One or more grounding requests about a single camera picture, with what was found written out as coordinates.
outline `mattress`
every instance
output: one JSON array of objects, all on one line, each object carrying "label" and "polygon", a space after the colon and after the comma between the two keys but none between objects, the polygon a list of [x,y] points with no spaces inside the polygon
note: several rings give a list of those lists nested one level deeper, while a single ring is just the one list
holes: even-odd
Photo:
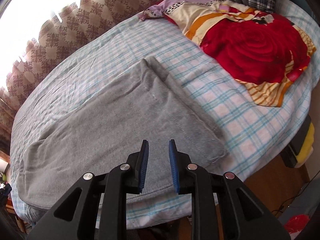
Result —
[{"label": "mattress", "polygon": [[[320,28],[289,0],[277,0],[276,12],[304,30],[320,48]],[[165,19],[118,24],[59,64],[31,93],[18,111],[11,142],[12,201],[24,220],[44,214],[19,199],[16,179],[28,145],[56,120],[76,110],[107,84],[130,71],[142,58],[154,56],[224,133],[230,154],[214,171],[234,172],[245,180],[289,143],[305,119],[311,91],[320,76],[320,52],[288,89],[282,107],[258,106],[244,86]],[[63,183],[64,178],[57,178]],[[127,204],[127,228],[140,228],[191,214],[191,196],[172,192]]]}]

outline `metal pin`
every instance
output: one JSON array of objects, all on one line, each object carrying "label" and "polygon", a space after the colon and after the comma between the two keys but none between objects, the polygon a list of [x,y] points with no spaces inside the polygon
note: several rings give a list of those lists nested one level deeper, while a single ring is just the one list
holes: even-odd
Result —
[{"label": "metal pin", "polygon": [[194,171],[194,170],[196,170],[197,168],[198,168],[197,164],[190,163],[190,164],[188,165],[188,169],[189,169],[189,170]]},{"label": "metal pin", "polygon": [[124,163],[120,166],[120,169],[123,170],[123,171],[126,171],[130,168],[130,165],[127,164],[127,163]]},{"label": "metal pin", "polygon": [[88,172],[88,173],[86,173],[86,174],[83,175],[83,178],[84,178],[85,180],[92,179],[92,178],[93,178],[93,174],[90,173],[90,172]]},{"label": "metal pin", "polygon": [[232,172],[227,172],[225,174],[225,176],[226,176],[227,179],[234,179],[235,178],[235,175]]}]

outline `wooden floor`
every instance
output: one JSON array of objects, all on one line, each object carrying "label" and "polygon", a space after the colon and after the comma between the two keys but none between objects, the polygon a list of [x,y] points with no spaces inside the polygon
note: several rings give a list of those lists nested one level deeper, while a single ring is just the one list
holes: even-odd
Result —
[{"label": "wooden floor", "polygon": [[[250,176],[245,184],[270,211],[273,211],[277,210],[283,201],[295,196],[302,185],[308,181],[309,177],[305,165],[298,169],[287,168],[278,155],[265,167]],[[219,230],[221,230],[220,218],[218,222]],[[188,220],[183,218],[180,222],[179,240],[189,239],[191,239],[191,226]]]}]

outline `bed sheet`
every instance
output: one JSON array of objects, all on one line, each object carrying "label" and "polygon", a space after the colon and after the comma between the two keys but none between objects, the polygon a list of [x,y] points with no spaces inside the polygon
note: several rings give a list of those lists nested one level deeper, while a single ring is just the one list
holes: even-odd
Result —
[{"label": "bed sheet", "polygon": [[[320,28],[305,11],[289,0],[277,0],[276,12],[304,30],[320,49]],[[311,90],[320,76],[317,51],[307,70],[286,92],[282,107],[258,106],[244,86],[183,36],[177,26],[164,19],[142,22],[134,16],[59,64],[18,111],[12,129],[11,177],[13,206],[22,219],[35,222],[44,214],[17,194],[19,164],[28,145],[52,122],[77,109],[147,56],[156,57],[221,127],[230,155],[211,172],[232,171],[241,180],[266,165],[289,143],[308,113]],[[151,226],[190,213],[190,195],[172,192],[127,204],[127,228]]]}]

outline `curtain pattern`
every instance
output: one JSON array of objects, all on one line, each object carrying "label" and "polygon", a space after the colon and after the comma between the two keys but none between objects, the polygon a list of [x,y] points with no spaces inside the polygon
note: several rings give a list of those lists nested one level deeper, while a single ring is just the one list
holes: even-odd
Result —
[{"label": "curtain pattern", "polygon": [[81,0],[45,22],[39,42],[28,42],[23,61],[13,64],[7,88],[0,89],[0,150],[7,154],[16,112],[37,85],[64,59],[119,22],[159,0]]}]

